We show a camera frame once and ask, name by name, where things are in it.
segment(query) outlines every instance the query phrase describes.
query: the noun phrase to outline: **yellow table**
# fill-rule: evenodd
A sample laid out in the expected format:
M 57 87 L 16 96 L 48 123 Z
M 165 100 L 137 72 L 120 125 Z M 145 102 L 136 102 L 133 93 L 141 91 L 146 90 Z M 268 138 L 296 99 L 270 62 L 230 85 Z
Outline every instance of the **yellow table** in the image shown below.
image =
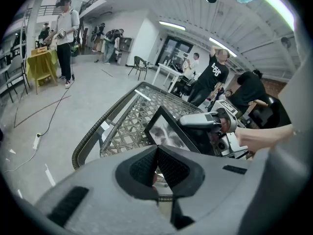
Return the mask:
M 45 79 L 47 77 L 57 84 L 57 72 L 56 63 L 58 60 L 57 52 L 55 50 L 48 50 L 27 58 L 26 73 L 28 79 L 35 79 L 36 94 L 38 80 Z

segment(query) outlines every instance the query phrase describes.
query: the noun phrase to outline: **chair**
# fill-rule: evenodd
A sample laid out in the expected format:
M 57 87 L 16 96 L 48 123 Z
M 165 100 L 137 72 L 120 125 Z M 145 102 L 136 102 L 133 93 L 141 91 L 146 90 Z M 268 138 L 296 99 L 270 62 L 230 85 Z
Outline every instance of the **chair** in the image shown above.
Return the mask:
M 133 68 L 137 69 L 136 71 L 136 74 L 139 70 L 139 76 L 138 76 L 138 80 L 140 78 L 140 74 L 141 74 L 141 71 L 146 71 L 146 75 L 147 75 L 147 70 L 148 70 L 148 65 L 149 65 L 149 62 L 147 63 L 145 60 L 143 60 L 141 57 L 138 57 L 138 56 L 135 56 L 134 57 L 134 66 Z
M 27 80 L 27 78 L 26 78 L 26 74 L 25 74 L 24 63 L 23 63 L 23 59 L 20 55 L 13 58 L 9 69 L 5 72 L 5 80 L 6 80 L 5 84 L 8 88 L 12 103 L 13 103 L 13 99 L 12 99 L 12 95 L 10 92 L 10 88 L 13 87 L 13 90 L 15 91 L 16 95 L 18 94 L 14 88 L 15 85 L 13 85 L 12 82 L 19 77 L 23 78 L 25 90 L 26 90 L 26 93 L 28 94 L 26 84 L 25 84 L 25 79 Z

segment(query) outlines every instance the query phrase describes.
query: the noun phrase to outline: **gray floor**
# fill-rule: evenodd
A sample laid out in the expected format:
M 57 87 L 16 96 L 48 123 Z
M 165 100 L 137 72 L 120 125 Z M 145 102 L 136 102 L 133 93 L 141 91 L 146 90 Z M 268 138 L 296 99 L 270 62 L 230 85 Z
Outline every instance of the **gray floor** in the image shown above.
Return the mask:
M 144 81 L 144 74 L 141 74 L 140 80 L 137 81 L 138 74 L 135 75 L 134 71 L 128 77 L 131 68 L 95 64 L 94 56 L 91 56 L 88 62 L 86 60 L 88 58 L 85 62 L 76 59 L 77 63 L 73 65 L 76 80 L 66 94 L 70 97 L 62 100 L 58 106 L 48 133 L 41 137 L 34 158 L 18 170 L 5 173 L 12 192 L 18 194 L 19 191 L 23 198 L 32 204 L 51 187 L 46 174 L 47 167 L 56 183 L 72 173 L 74 169 L 71 156 L 83 136 L 121 96 L 140 81 Z M 154 75 L 155 71 L 148 70 L 146 81 L 152 82 Z M 155 85 L 166 90 L 170 79 L 166 83 L 167 87 L 162 85 L 164 79 L 165 76 L 160 74 Z M 46 131 L 57 104 L 25 119 L 59 100 L 65 92 L 65 87 L 64 82 L 60 82 L 58 86 L 53 83 L 46 84 L 39 88 L 38 95 L 34 85 L 28 95 L 25 92 L 22 95 L 23 90 L 21 85 L 17 89 L 18 95 L 12 93 L 13 104 L 8 96 L 2 99 L 5 103 L 0 117 L 1 129 L 5 135 L 0 147 L 2 171 L 15 169 L 31 158 L 34 154 L 32 146 L 35 136 Z M 89 161 L 98 158 L 99 153 L 91 156 L 93 157 L 88 158 Z

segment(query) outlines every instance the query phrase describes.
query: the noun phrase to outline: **electrical outlet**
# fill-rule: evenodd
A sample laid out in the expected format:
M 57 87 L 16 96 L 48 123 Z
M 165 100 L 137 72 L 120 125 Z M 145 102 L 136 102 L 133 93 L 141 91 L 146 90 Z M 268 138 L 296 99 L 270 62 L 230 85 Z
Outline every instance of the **electrical outlet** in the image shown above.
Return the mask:
M 40 133 L 36 134 L 36 137 L 35 137 L 35 140 L 34 140 L 34 145 L 33 145 L 33 149 L 34 150 L 37 150 L 37 148 L 38 148 L 39 140 L 40 140 L 40 137 L 41 137 L 40 135 L 41 135 Z

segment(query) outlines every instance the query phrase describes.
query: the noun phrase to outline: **glass door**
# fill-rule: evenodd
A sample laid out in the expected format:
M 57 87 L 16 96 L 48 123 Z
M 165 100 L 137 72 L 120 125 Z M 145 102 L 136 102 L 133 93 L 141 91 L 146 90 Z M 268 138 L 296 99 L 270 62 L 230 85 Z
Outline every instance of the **glass door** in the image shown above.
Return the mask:
M 156 65 L 167 63 L 169 60 L 175 64 L 182 64 L 193 45 L 187 43 L 180 38 L 168 36 L 162 47 L 160 55 L 156 60 Z

